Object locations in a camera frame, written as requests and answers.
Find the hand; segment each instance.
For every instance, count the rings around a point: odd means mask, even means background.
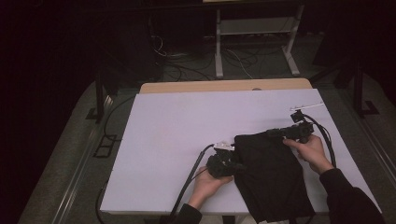
[[[308,161],[311,169],[319,175],[334,168],[326,159],[322,142],[316,135],[310,135],[308,137],[308,142],[305,144],[298,143],[291,139],[284,139],[283,143],[288,147],[295,147],[299,153],[298,157]]]
[[[202,207],[206,199],[213,196],[221,186],[233,180],[232,176],[215,178],[204,166],[199,168],[196,174],[198,176],[195,178],[194,190],[188,204],[198,210]]]

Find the floor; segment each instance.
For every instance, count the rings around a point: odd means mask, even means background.
[[[298,35],[292,54],[301,77],[310,78],[325,69],[312,61],[322,35]],[[288,78],[292,77],[281,53],[286,35],[246,35],[223,39],[224,79]],[[180,49],[164,49],[168,57],[162,64],[160,81],[214,80],[214,48],[207,44],[193,54]],[[337,72],[313,83],[329,108],[350,153],[376,197],[387,223],[396,223],[395,174],[388,172],[396,162],[396,108],[380,86],[364,76],[363,99],[372,101],[378,115],[359,118],[352,109],[352,83],[346,89],[332,84]],[[138,89],[120,89],[117,95],[106,98],[102,122],[86,119],[95,108],[95,88],[92,83],[81,95],[67,122],[21,216],[20,223],[157,223],[153,216],[114,216],[98,212],[106,181],[111,173],[120,142],[116,142],[108,158],[92,155],[104,132],[121,138],[123,127],[133,106]],[[100,148],[99,153],[106,153]],[[389,157],[383,162],[383,155]],[[205,217],[202,223],[214,223],[218,217]],[[246,219],[243,223],[252,223]],[[311,223],[330,223],[325,215],[315,216]]]

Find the white board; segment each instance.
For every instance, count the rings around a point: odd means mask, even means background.
[[[111,214],[168,214],[199,153],[208,145],[233,143],[238,134],[261,133],[293,124],[291,107],[322,102],[317,90],[212,91],[138,94],[111,173],[101,211]],[[337,166],[350,183],[376,203],[325,105],[307,108],[331,134]],[[314,134],[321,136],[314,126]],[[201,161],[215,154],[208,150]],[[328,212],[326,191],[309,165],[304,167],[308,197],[316,212]],[[180,206],[191,195],[187,189]],[[201,211],[247,214],[234,182],[222,187]]]

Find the left hand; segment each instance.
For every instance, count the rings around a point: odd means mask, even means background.
[[[202,207],[206,199],[213,196],[221,186],[233,180],[232,176],[215,178],[204,166],[200,167],[196,174],[199,175],[195,177],[194,190],[188,204],[198,210]]]

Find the black controller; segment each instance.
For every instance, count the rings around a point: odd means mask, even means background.
[[[293,140],[299,140],[301,143],[308,142],[308,136],[314,132],[314,125],[305,120],[304,114],[301,110],[297,110],[294,114],[290,115],[294,121],[294,125],[281,128],[267,130],[269,137],[286,137]]]
[[[207,171],[213,177],[235,175],[246,169],[243,164],[233,161],[234,151],[220,148],[215,150],[216,154],[210,156],[206,163]]]

